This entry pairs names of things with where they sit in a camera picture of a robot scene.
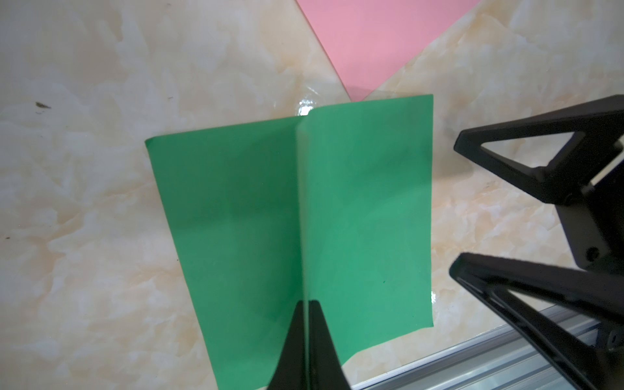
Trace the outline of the green paper hidden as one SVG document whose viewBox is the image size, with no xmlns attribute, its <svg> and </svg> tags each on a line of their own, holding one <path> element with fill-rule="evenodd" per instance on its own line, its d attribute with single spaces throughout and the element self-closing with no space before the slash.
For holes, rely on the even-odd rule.
<svg viewBox="0 0 624 390">
<path fill-rule="evenodd" d="M 295 306 L 340 362 L 432 318 L 432 96 L 146 141 L 217 386 L 257 389 Z"/>
</svg>

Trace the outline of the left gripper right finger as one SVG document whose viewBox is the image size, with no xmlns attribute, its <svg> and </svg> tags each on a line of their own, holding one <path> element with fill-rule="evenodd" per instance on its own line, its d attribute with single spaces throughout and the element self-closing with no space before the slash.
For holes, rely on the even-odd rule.
<svg viewBox="0 0 624 390">
<path fill-rule="evenodd" d="M 331 333 L 318 301 L 309 301 L 309 389 L 351 390 L 338 359 Z"/>
</svg>

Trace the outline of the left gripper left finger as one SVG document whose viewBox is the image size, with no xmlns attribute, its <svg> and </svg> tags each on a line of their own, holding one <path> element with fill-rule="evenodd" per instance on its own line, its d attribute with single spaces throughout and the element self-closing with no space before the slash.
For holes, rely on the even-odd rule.
<svg viewBox="0 0 624 390">
<path fill-rule="evenodd" d="M 279 362 L 267 390 L 306 390 L 306 326 L 304 304 L 298 302 L 293 312 Z"/>
</svg>

